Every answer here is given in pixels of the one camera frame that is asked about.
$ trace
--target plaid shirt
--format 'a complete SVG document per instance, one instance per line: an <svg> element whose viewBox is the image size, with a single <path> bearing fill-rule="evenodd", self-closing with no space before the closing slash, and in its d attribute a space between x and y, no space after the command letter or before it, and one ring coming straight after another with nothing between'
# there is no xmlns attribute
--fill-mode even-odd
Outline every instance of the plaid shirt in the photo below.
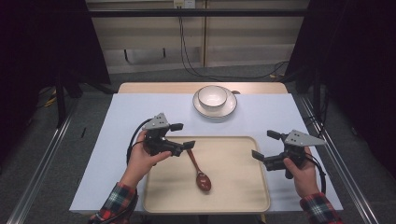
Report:
<svg viewBox="0 0 396 224"><path fill-rule="evenodd" d="M134 206L130 206L133 198L135 198L134 196L135 189L117 183L102 209L90 218L89 223L128 224L129 216L134 211ZM309 195L301 199L300 206L307 214L309 223L343 223L323 193Z"/></svg>
<svg viewBox="0 0 396 224"><path fill-rule="evenodd" d="M308 216L309 223L343 223L323 193L306 196L300 200L300 206Z"/></svg>

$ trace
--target white bowl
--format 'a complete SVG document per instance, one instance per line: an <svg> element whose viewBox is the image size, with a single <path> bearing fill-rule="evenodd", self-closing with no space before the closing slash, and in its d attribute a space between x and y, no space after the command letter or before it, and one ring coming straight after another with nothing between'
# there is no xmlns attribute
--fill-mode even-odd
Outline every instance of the white bowl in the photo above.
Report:
<svg viewBox="0 0 396 224"><path fill-rule="evenodd" d="M220 86L206 86L198 91L198 100L205 110L219 110L227 101L227 92Z"/></svg>

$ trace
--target plaid sleeve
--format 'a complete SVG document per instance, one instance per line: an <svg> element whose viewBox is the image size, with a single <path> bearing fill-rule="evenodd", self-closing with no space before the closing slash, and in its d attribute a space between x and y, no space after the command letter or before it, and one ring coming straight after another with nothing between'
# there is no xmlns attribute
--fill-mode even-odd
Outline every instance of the plaid sleeve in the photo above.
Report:
<svg viewBox="0 0 396 224"><path fill-rule="evenodd" d="M134 198L134 193L134 189L120 182L117 183L101 210L91 216L90 223L108 220L123 212Z"/></svg>
<svg viewBox="0 0 396 224"><path fill-rule="evenodd" d="M309 223L343 223L323 193L306 196L300 200L300 206L307 214Z"/></svg>

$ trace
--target wooden tray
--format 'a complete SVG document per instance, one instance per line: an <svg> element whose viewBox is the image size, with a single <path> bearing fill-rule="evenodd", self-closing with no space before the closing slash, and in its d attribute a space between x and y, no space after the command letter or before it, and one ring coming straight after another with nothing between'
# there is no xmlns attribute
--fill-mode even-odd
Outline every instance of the wooden tray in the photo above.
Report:
<svg viewBox="0 0 396 224"><path fill-rule="evenodd" d="M155 214L250 214L269 208L262 163L251 157L256 141L246 136L180 136L195 140L192 150L212 182L205 193L195 184L196 171L187 152L159 162L148 173L143 206Z"/></svg>

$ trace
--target person's left hand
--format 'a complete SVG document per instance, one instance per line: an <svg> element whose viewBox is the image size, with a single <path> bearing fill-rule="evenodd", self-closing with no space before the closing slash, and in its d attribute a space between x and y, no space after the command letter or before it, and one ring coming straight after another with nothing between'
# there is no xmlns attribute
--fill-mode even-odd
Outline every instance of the person's left hand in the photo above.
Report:
<svg viewBox="0 0 396 224"><path fill-rule="evenodd" d="M136 142L144 141L146 133L147 131L140 132ZM165 151L155 156L150 156L144 149L143 142L135 144L131 152L128 166L120 182L131 188L136 188L139 181L150 171L153 165L159 161L165 160L171 155L172 153L170 151Z"/></svg>

